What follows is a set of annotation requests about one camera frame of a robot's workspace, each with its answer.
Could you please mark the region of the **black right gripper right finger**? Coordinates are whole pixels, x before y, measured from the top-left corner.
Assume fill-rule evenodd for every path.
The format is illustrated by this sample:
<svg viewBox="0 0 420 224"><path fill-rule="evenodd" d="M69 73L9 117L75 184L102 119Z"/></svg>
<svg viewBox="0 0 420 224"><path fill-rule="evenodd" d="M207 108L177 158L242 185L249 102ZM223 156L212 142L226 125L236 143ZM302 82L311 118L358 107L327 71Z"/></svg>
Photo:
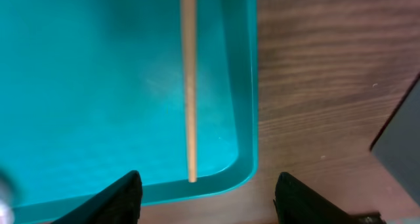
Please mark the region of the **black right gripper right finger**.
<svg viewBox="0 0 420 224"><path fill-rule="evenodd" d="M280 224L385 224L379 212L350 215L288 172L280 173L275 188Z"/></svg>

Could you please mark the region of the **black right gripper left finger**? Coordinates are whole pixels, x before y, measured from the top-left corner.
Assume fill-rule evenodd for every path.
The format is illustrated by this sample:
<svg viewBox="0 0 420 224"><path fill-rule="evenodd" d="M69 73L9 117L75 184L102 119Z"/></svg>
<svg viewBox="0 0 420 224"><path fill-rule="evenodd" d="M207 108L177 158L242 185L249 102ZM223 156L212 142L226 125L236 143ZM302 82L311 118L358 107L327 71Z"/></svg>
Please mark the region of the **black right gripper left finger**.
<svg viewBox="0 0 420 224"><path fill-rule="evenodd" d="M142 181L133 170L52 224L137 224Z"/></svg>

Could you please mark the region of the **wooden chopstick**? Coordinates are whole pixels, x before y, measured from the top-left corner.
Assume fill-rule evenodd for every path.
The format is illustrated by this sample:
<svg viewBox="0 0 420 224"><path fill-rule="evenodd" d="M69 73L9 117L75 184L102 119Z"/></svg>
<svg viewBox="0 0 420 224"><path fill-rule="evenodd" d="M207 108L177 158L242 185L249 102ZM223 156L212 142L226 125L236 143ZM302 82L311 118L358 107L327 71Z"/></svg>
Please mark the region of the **wooden chopstick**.
<svg viewBox="0 0 420 224"><path fill-rule="evenodd" d="M188 181L197 181L196 17L197 0L180 0Z"/></svg>

